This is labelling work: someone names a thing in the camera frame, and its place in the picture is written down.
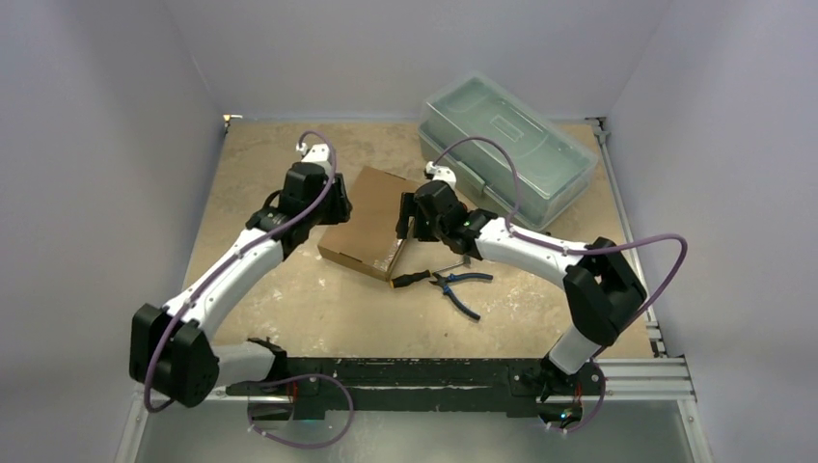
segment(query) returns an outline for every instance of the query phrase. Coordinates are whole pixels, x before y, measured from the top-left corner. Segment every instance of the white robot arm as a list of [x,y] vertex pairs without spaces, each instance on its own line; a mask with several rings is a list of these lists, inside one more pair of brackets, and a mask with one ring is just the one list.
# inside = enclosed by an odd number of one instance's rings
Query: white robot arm
[[[265,340],[211,347],[219,325],[261,277],[287,259],[307,240],[316,225],[349,220],[343,176],[336,174],[329,193],[303,220],[267,237],[306,210],[324,188],[330,172],[329,147],[299,145],[301,162],[287,171],[284,188],[270,195],[230,249],[202,277],[161,308],[144,305],[131,323],[129,373],[145,382],[157,346],[161,357],[153,366],[152,388],[188,407],[197,405],[218,386],[260,381],[273,374],[277,356],[286,353]],[[277,205],[272,201],[278,197]],[[174,317],[178,323],[166,345],[160,338]]]
[[514,228],[523,238],[550,243],[562,252],[533,244],[512,235],[497,214],[468,210],[454,193],[456,178],[451,169],[429,162],[425,174],[430,182],[401,198],[398,237],[408,234],[409,218],[415,217],[414,235],[420,241],[442,241],[456,254],[517,267],[564,290],[573,324],[543,358],[542,366],[545,374],[554,377],[552,383],[562,379],[570,384],[570,377],[601,348],[612,345],[633,321],[646,298],[636,273],[621,253],[569,253],[613,246],[606,238],[588,244]]

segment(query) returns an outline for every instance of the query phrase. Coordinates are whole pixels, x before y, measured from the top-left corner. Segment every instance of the tan work surface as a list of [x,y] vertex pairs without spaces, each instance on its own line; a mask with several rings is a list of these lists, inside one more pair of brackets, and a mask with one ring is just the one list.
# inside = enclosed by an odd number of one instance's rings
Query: tan work surface
[[[287,169],[298,160],[298,136],[308,128],[333,142],[347,185],[364,166],[424,181],[425,162],[413,123],[233,123],[187,284],[222,256],[267,195],[281,188]],[[589,126],[562,128],[599,153]],[[318,142],[311,138],[308,143]],[[601,160],[587,192],[548,231],[572,241],[590,242],[597,236],[624,241]],[[437,286],[420,282],[391,289],[322,259],[316,245],[323,232],[316,227],[306,243],[250,290],[219,328],[215,343],[269,337],[290,355],[311,357],[541,357],[570,324],[564,293],[521,270],[474,261],[471,269],[494,275],[494,281],[452,285],[463,303],[482,315],[480,323],[474,323]],[[403,250],[394,275],[434,270],[459,259],[441,243],[413,241]],[[460,267],[454,272],[465,271]],[[652,356],[641,320],[603,354]]]

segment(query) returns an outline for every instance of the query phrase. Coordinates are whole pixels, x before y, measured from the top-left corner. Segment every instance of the gray wall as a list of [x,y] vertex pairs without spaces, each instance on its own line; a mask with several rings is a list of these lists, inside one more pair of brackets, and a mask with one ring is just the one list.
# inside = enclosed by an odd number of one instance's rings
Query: gray wall
[[167,0],[219,108],[417,117],[477,69],[558,118],[607,114],[669,0]]
[[720,462],[818,454],[816,82],[818,3],[679,1],[611,112],[635,234],[690,239],[658,316]]
[[0,460],[110,461],[222,123],[160,0],[0,5]]

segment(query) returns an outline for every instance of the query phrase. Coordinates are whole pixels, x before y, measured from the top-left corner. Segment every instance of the brown cardboard box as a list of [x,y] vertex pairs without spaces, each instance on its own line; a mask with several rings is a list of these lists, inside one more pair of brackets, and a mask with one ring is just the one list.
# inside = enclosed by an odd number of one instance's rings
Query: brown cardboard box
[[371,167],[364,167],[349,191],[349,222],[330,227],[318,242],[325,259],[371,277],[389,281],[403,240],[395,237],[400,194],[418,184]]

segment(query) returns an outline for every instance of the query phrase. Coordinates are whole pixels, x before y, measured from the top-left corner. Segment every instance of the needle-nose pliers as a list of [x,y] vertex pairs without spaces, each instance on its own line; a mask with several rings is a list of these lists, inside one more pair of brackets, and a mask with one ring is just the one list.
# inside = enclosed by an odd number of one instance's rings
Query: needle-nose pliers
[[457,296],[454,295],[454,292],[449,287],[449,283],[462,282],[464,280],[472,280],[472,279],[474,279],[474,280],[485,280],[485,281],[490,282],[490,281],[494,280],[493,276],[491,276],[491,275],[489,275],[487,273],[462,273],[460,275],[451,274],[451,275],[449,275],[447,277],[444,277],[443,275],[441,275],[438,272],[432,273],[432,276],[434,277],[435,281],[430,282],[430,283],[432,283],[433,285],[439,286],[443,290],[443,293],[446,296],[448,296],[449,299],[451,299],[451,302],[454,303],[454,306],[459,311],[463,312],[466,316],[468,316],[469,318],[471,318],[474,321],[480,321],[479,313],[472,312],[471,309],[469,309],[468,307],[466,307],[465,304],[460,302],[460,299],[457,299]]

